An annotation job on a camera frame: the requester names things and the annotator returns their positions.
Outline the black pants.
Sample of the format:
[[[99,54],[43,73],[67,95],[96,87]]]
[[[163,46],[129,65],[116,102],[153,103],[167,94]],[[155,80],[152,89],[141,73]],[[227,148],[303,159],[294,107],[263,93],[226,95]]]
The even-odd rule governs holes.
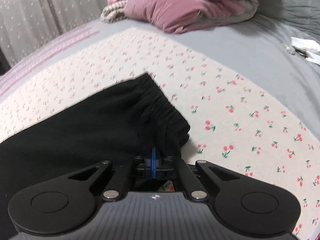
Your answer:
[[[187,120],[143,74],[9,137],[1,143],[1,239],[16,234],[7,208],[21,189],[103,160],[122,162],[152,151],[179,158],[189,131]]]

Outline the cherry print bed sheet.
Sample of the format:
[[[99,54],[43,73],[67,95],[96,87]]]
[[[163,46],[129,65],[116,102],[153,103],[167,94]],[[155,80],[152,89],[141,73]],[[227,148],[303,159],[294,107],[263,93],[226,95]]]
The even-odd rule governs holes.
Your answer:
[[[1,78],[1,139],[147,72],[188,120],[184,159],[290,190],[300,239],[319,233],[319,67],[284,44],[299,32],[262,17],[167,35],[135,21],[93,21]]]

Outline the striped folded cloth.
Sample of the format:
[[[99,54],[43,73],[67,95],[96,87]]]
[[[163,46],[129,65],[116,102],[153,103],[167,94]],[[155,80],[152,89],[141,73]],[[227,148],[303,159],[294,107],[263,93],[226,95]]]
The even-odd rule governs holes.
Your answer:
[[[120,0],[104,7],[100,15],[100,20],[104,23],[114,23],[126,19],[124,8],[128,0]]]

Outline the pink grey folded quilt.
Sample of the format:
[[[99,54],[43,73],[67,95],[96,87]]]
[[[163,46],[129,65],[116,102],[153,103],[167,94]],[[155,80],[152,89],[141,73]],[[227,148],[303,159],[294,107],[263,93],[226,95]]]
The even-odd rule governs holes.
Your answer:
[[[107,0],[107,6],[117,1]],[[124,14],[163,32],[182,34],[247,21],[258,7],[258,0],[128,0]]]

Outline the white crumpled paper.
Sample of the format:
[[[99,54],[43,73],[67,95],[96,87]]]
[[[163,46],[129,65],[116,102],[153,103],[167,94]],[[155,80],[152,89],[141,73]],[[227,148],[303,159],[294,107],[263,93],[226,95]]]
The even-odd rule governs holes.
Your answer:
[[[284,48],[292,55],[298,54],[311,63],[319,66],[320,45],[318,42],[310,39],[291,37],[290,44],[284,44]]]

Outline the grey dotted curtain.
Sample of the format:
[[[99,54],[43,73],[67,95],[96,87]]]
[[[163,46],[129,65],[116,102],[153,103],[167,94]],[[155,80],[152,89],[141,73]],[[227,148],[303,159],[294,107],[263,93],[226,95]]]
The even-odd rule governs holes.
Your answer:
[[[11,66],[99,18],[107,0],[1,0],[1,51]]]

